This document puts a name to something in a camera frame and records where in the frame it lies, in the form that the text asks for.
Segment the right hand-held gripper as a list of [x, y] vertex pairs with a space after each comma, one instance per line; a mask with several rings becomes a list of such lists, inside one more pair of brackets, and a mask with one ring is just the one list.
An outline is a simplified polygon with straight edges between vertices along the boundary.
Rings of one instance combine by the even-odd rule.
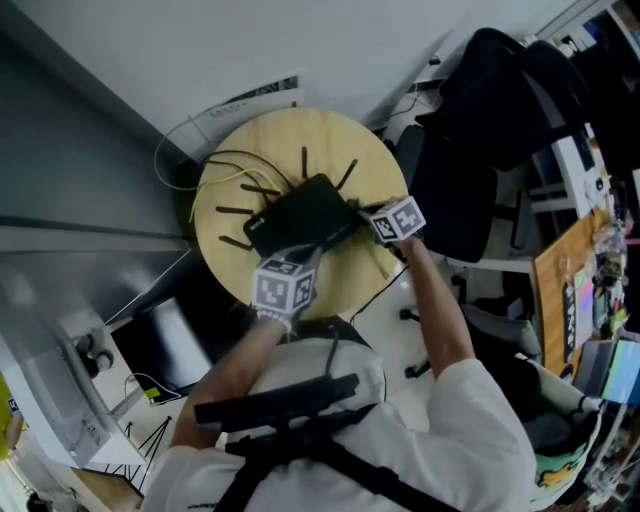
[[383, 245], [406, 240], [425, 227], [425, 218], [412, 196], [392, 197], [368, 205], [356, 202], [356, 211], [370, 215], [369, 223]]

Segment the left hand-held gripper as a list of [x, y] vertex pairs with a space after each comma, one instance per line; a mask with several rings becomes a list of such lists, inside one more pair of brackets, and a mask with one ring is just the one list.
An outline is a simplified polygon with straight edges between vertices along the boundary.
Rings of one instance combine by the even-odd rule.
[[259, 317], [293, 324], [316, 297], [323, 249], [313, 244], [283, 248], [254, 272], [251, 305]]

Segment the black router with antennas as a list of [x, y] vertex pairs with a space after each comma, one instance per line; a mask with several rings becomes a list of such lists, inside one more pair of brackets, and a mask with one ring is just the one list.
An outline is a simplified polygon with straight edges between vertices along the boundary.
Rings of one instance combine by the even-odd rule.
[[329, 177], [308, 174], [308, 151], [301, 149], [302, 179], [299, 186], [253, 215], [244, 225], [246, 243], [221, 235], [225, 244], [267, 257], [294, 246], [311, 246], [327, 252], [351, 237], [361, 226], [356, 211]]

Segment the person's left forearm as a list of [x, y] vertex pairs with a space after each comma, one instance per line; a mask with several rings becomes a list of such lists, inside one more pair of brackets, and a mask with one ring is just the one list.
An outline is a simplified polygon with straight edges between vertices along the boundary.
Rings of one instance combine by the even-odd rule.
[[186, 446], [198, 450], [214, 447], [221, 432], [200, 426], [195, 407], [246, 396], [285, 332], [285, 326], [274, 319], [258, 319], [191, 390], [176, 420], [169, 447]]

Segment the person's right forearm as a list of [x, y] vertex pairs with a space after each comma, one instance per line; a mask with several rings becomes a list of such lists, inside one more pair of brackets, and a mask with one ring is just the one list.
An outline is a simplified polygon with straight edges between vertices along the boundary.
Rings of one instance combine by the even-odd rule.
[[438, 380], [450, 366], [475, 358], [470, 333], [457, 300], [423, 242], [409, 237], [395, 246], [407, 261], [422, 338]]

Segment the black office chair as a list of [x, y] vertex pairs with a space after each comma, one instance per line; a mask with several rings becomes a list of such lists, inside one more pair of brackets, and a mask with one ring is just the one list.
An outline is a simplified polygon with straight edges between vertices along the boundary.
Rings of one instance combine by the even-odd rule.
[[[458, 303], [465, 318], [474, 359], [447, 368], [434, 384], [427, 401], [429, 430], [460, 433], [475, 421], [482, 428], [516, 430], [536, 415], [541, 383], [534, 365], [518, 356], [536, 356], [540, 346], [528, 321], [516, 321], [476, 307]], [[401, 316], [419, 323], [419, 316]]]
[[439, 106], [415, 116], [392, 146], [425, 218], [425, 245], [476, 263], [500, 217], [514, 223], [512, 246], [523, 247], [531, 208], [522, 192], [513, 207], [497, 204], [497, 175], [584, 126], [590, 106], [584, 79], [553, 45], [523, 46], [482, 28], [438, 93]]

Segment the round wooden side table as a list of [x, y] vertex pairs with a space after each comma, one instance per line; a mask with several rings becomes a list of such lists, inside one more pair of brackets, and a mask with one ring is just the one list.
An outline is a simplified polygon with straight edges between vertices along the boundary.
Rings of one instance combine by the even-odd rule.
[[[286, 108], [258, 116], [231, 133], [205, 164], [192, 219], [200, 251], [221, 285], [237, 300], [251, 300], [260, 257], [219, 240], [246, 243], [243, 225], [263, 197], [243, 189], [259, 183], [281, 192], [302, 183], [301, 149], [308, 151], [308, 174], [323, 173], [344, 199], [362, 205], [407, 195], [407, 185], [386, 146], [360, 123], [314, 108]], [[323, 255], [317, 297], [308, 319], [346, 313], [364, 305], [396, 274], [400, 263], [365, 229]]]

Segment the black case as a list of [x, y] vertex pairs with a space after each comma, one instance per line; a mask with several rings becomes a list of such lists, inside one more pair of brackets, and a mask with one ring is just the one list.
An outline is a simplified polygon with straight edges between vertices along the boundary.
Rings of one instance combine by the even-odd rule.
[[162, 400], [187, 395], [220, 357], [206, 310], [186, 296], [134, 315], [112, 338], [138, 384]]

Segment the wooden desk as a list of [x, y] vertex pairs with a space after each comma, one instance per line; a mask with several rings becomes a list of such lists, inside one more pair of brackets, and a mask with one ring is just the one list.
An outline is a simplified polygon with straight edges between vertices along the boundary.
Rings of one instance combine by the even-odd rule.
[[608, 212], [595, 209], [576, 221], [534, 260], [544, 367], [557, 376], [567, 366], [564, 361], [565, 283], [592, 256], [593, 235], [611, 223]]

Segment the person's white shirt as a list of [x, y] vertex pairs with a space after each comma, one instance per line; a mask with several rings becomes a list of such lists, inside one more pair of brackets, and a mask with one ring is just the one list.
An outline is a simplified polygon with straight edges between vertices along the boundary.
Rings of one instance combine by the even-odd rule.
[[[276, 347], [255, 392], [266, 392], [330, 373], [356, 374], [353, 397], [335, 410], [374, 408], [360, 423], [337, 432], [349, 452], [391, 469], [409, 486], [461, 512], [528, 512], [536, 460], [521, 424], [517, 429], [482, 428], [460, 433], [417, 431], [385, 401], [380, 357], [370, 348], [343, 341], [307, 339]], [[321, 463], [296, 460], [275, 468], [257, 487], [246, 512], [403, 512]]]

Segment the grey door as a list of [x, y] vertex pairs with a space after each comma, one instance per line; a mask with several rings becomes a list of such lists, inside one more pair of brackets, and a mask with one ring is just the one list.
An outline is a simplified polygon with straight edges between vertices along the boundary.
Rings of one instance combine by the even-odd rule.
[[44, 349], [156, 299], [190, 237], [163, 168], [0, 33], [0, 343]]

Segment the white printer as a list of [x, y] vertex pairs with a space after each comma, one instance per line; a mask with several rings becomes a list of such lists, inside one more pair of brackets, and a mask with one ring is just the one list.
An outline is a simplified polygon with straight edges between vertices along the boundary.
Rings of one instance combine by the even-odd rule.
[[111, 433], [76, 379], [68, 344], [45, 323], [31, 328], [34, 354], [24, 363], [24, 375], [35, 411], [28, 423], [50, 459], [83, 468]]

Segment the grey laptop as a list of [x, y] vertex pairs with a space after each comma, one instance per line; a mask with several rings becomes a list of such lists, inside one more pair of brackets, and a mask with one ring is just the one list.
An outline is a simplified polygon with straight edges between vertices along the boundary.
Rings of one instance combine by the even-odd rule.
[[589, 397], [640, 406], [640, 343], [586, 342], [573, 385]]

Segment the wooden board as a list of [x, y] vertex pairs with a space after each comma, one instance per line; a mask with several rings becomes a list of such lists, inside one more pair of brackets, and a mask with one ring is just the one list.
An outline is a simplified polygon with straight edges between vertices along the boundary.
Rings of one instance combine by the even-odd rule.
[[73, 472], [109, 512], [141, 512], [144, 497], [123, 475], [90, 469]]

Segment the colourful patterned plush toy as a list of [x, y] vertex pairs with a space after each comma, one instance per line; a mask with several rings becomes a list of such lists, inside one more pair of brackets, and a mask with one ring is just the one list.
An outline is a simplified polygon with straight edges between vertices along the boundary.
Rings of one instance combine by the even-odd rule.
[[601, 412], [590, 398], [570, 386], [547, 409], [525, 424], [536, 456], [530, 512], [555, 504], [584, 468], [601, 426]]

